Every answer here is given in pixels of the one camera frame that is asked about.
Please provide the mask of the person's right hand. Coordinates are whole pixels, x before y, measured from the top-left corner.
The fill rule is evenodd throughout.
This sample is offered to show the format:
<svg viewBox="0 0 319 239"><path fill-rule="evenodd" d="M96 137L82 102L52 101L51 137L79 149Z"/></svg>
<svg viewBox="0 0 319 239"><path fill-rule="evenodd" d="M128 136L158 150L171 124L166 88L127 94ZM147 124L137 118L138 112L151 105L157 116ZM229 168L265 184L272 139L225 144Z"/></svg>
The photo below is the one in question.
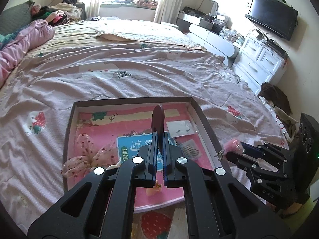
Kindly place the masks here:
<svg viewBox="0 0 319 239"><path fill-rule="evenodd" d="M293 203L287 209L280 209L279 207L277 207L269 202L266 203L266 206L268 206L272 212L279 214L279 216L281 218L286 218L286 217L292 216L303 207L302 204L297 203L297 202Z"/></svg>

